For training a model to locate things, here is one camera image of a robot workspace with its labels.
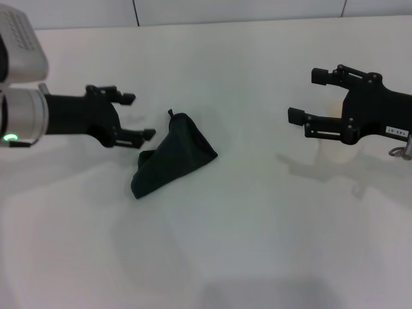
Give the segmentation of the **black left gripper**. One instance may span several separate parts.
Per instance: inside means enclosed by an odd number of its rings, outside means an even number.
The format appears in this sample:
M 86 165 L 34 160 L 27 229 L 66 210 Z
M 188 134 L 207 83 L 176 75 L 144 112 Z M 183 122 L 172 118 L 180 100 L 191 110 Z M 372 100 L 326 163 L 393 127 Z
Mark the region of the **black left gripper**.
M 120 120 L 113 104 L 130 106 L 136 96 L 122 93 L 116 86 L 88 85 L 81 97 L 49 94 L 45 99 L 49 115 L 47 135 L 89 135 L 107 148 L 140 149 L 156 134 L 155 129 L 119 129 Z

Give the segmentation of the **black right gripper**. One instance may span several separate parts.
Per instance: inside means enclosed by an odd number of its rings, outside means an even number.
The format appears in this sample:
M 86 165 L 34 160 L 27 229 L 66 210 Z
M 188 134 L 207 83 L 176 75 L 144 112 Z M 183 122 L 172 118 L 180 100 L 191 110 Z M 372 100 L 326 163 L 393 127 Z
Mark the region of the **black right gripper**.
M 331 72 L 314 68 L 311 78 L 313 84 L 338 86 L 349 92 L 342 105 L 342 119 L 288 108 L 289 123 L 302 126 L 305 137 L 347 145 L 369 135 L 407 141 L 411 134 L 411 95 L 387 89 L 381 74 L 339 64 Z

